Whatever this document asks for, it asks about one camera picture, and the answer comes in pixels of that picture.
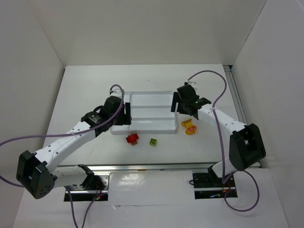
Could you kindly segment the red lego brick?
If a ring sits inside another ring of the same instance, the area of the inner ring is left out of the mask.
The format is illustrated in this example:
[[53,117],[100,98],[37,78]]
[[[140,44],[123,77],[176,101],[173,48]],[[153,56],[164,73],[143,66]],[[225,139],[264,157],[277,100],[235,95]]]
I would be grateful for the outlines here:
[[126,137],[126,141],[131,144],[133,141],[138,141],[139,136],[136,133],[130,134]]

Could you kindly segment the yellow lego piece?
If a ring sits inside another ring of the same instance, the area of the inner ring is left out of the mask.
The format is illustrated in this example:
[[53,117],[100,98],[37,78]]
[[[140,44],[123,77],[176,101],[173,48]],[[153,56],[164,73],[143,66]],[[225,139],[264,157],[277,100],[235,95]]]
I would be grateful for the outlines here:
[[192,119],[187,119],[181,122],[181,126],[185,127],[185,133],[192,135],[197,131],[197,127],[192,123]]

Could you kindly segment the green lego brick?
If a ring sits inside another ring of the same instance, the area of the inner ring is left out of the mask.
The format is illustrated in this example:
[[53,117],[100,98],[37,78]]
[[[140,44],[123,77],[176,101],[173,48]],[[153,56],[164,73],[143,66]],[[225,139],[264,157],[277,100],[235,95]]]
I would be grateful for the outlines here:
[[149,144],[150,144],[151,146],[156,146],[156,145],[157,145],[157,140],[154,139],[154,138],[151,138]]

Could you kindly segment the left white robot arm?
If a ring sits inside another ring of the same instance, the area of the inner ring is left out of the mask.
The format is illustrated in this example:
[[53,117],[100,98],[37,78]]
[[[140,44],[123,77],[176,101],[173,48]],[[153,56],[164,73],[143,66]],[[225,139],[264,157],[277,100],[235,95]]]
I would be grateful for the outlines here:
[[104,105],[86,113],[69,131],[48,146],[34,153],[24,151],[19,156],[16,179],[35,198],[40,199],[53,188],[79,185],[90,189],[101,181],[84,164],[59,167],[77,149],[108,131],[112,126],[131,124],[131,105],[117,96],[110,96]]

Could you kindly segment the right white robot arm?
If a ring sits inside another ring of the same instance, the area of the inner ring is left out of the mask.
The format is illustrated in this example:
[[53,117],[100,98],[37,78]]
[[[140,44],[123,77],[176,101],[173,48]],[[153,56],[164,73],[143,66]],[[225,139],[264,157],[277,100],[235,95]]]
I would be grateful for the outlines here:
[[257,125],[247,125],[228,116],[208,99],[200,98],[189,83],[173,93],[171,111],[192,116],[215,127],[220,143],[223,143],[223,136],[229,140],[228,154],[223,152],[222,159],[208,168],[208,177],[212,182],[225,180],[237,171],[245,171],[266,156]]

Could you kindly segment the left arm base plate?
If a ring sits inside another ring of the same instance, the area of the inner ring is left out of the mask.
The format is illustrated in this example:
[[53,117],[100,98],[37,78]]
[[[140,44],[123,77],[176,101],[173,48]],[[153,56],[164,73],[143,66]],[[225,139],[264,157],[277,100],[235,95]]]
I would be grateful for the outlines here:
[[75,202],[89,202],[96,198],[96,201],[108,201],[110,173],[97,172],[93,183],[88,187],[70,185],[72,200]]

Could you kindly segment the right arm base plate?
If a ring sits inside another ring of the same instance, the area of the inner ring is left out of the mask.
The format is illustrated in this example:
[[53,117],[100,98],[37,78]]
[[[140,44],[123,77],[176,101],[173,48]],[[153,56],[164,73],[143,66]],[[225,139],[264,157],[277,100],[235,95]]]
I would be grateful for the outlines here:
[[207,173],[193,173],[189,184],[194,187],[196,200],[238,197],[234,176],[223,184],[222,179],[212,179]]

